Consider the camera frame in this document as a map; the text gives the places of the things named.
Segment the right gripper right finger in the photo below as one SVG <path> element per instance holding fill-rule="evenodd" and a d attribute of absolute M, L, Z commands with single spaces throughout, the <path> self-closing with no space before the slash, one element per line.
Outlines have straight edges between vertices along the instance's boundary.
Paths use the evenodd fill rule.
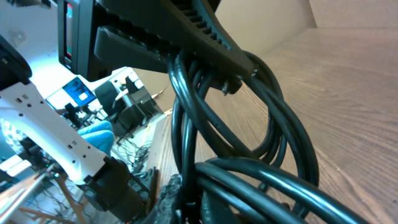
<path fill-rule="evenodd" d="M 201 199 L 203 224 L 240 224 L 228 205 L 204 191 Z"/>

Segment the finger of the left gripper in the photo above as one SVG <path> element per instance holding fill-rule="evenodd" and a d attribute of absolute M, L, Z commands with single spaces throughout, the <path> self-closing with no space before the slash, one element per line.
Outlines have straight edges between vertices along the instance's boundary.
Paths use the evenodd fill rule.
<path fill-rule="evenodd" d="M 151 51 L 184 50 L 242 77 L 254 70 L 208 1 L 109 0 L 102 7 L 117 28 Z"/>

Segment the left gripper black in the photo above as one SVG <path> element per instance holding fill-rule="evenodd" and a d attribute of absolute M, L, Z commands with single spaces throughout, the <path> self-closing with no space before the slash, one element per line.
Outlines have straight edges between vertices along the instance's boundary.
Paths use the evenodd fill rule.
<path fill-rule="evenodd" d="M 59 61 L 90 82 L 132 67 L 167 72 L 172 1 L 59 1 Z"/>

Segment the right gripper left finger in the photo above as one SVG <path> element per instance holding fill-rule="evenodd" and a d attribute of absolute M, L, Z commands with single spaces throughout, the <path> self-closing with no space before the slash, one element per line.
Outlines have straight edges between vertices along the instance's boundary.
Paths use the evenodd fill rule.
<path fill-rule="evenodd" d="M 182 177 L 174 174 L 159 192 L 153 209 L 142 224 L 178 224 L 182 223 Z"/>

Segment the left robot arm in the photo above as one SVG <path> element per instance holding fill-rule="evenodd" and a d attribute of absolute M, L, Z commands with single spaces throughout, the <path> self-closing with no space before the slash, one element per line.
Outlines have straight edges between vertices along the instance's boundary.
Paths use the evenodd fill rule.
<path fill-rule="evenodd" d="M 250 156 L 244 147 L 225 144 L 213 131 L 209 111 L 188 82 L 185 60 L 194 74 L 215 76 L 217 88 L 235 90 L 249 77 L 254 61 L 223 29 L 218 1 L 59 1 L 60 63 L 90 81 L 123 66 L 166 73 L 178 102 L 194 127 L 220 157 Z M 1 118 L 50 154 L 94 202 L 124 222 L 143 215 L 144 202 L 128 184 L 122 162 L 84 140 L 51 107 L 30 81 L 26 60 L 1 40 Z"/>

